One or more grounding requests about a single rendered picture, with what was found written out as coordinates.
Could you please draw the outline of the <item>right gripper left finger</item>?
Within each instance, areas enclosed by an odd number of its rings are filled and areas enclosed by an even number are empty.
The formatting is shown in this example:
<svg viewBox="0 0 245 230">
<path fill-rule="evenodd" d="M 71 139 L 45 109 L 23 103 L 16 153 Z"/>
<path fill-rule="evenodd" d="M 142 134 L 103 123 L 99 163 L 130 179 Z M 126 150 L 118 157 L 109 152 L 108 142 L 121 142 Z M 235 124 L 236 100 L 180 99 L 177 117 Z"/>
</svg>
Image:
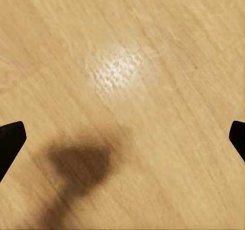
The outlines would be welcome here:
<svg viewBox="0 0 245 230">
<path fill-rule="evenodd" d="M 0 182 L 27 140 L 22 121 L 0 126 Z"/>
</svg>

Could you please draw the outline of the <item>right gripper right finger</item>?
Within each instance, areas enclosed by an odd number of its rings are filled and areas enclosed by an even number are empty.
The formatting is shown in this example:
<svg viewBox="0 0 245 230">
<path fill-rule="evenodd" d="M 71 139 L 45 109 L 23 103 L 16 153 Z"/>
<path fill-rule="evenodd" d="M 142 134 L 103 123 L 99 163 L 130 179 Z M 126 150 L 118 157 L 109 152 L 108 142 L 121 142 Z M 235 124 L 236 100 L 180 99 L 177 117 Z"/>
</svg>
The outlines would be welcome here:
<svg viewBox="0 0 245 230">
<path fill-rule="evenodd" d="M 233 121 L 229 139 L 245 161 L 245 123 L 241 121 Z"/>
</svg>

